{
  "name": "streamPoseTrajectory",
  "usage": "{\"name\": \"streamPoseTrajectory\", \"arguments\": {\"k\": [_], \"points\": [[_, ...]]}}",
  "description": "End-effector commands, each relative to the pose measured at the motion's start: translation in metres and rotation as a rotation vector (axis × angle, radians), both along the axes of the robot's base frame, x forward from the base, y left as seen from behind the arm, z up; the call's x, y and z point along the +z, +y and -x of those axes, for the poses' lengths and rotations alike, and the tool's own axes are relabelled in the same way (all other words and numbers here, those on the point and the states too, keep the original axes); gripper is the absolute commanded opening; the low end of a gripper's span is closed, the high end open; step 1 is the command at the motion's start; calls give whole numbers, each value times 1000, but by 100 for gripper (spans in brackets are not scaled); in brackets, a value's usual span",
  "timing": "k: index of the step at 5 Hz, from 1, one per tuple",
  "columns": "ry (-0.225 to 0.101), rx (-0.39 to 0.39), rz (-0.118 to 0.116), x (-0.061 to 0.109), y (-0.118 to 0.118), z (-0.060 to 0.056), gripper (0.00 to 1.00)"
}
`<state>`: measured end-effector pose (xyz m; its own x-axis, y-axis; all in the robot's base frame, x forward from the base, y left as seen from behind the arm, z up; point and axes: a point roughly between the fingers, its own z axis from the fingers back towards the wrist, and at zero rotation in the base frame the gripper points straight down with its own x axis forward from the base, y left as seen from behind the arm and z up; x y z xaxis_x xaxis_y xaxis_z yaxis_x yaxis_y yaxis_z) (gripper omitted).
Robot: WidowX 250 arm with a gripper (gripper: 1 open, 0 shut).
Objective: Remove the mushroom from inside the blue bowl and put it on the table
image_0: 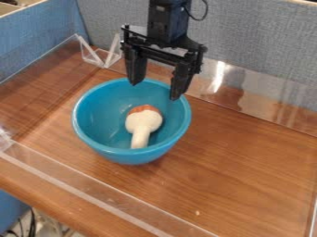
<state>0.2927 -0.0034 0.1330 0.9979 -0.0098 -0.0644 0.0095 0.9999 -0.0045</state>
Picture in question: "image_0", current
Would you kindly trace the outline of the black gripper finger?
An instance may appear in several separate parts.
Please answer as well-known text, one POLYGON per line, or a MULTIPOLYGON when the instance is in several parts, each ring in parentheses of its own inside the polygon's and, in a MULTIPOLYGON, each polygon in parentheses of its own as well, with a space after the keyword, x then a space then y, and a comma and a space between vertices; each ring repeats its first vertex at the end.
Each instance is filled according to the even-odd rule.
POLYGON ((147 67, 147 58, 142 56, 141 51, 129 46, 125 49, 126 73, 131 85, 143 81, 147 67))
POLYGON ((170 90, 170 99, 173 101, 177 100, 181 95, 188 92, 193 75, 194 73, 192 71, 192 65, 189 63, 181 62, 175 65, 170 90))

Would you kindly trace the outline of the black blue robot arm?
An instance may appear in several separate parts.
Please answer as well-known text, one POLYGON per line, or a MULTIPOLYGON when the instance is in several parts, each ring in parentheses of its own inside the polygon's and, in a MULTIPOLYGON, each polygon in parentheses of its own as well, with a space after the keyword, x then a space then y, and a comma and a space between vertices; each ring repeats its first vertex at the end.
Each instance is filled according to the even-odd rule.
POLYGON ((208 48, 189 38, 192 0, 150 0, 147 26, 125 24, 121 42, 126 60, 126 74, 131 85, 145 79, 147 59, 175 67, 171 78, 170 99, 177 100, 188 92, 192 79, 201 73, 208 48))

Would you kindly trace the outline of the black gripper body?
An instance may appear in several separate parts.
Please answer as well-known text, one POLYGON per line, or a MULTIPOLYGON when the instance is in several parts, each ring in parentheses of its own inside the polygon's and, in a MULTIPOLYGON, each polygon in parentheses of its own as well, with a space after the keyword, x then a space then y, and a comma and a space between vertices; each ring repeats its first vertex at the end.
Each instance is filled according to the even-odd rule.
POLYGON ((171 43, 147 35, 147 29, 142 26, 125 24, 122 26, 125 39, 122 40, 122 50, 131 46, 141 51, 147 59, 153 59, 163 64, 174 66, 186 55, 193 56, 192 70, 198 74, 202 70, 204 54, 208 48, 188 35, 181 36, 171 43))

